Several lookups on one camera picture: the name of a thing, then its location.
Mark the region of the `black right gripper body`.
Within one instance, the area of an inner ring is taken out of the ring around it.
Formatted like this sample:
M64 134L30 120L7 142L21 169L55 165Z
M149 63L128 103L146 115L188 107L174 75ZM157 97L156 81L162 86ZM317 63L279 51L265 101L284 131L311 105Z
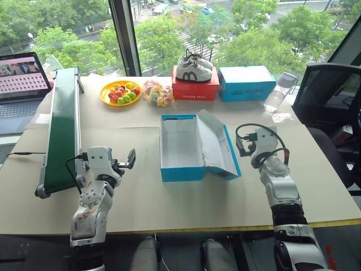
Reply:
M251 142L251 145L249 145L249 147L250 146L256 147L257 133L249 133L243 137L243 140L247 142Z

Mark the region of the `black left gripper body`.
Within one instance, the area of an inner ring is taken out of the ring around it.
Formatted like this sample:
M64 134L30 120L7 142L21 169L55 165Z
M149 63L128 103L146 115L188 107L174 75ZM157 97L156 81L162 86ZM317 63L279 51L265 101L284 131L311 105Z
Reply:
M112 160L112 169L120 176L122 177L125 174L124 168L125 163L119 163L117 159Z

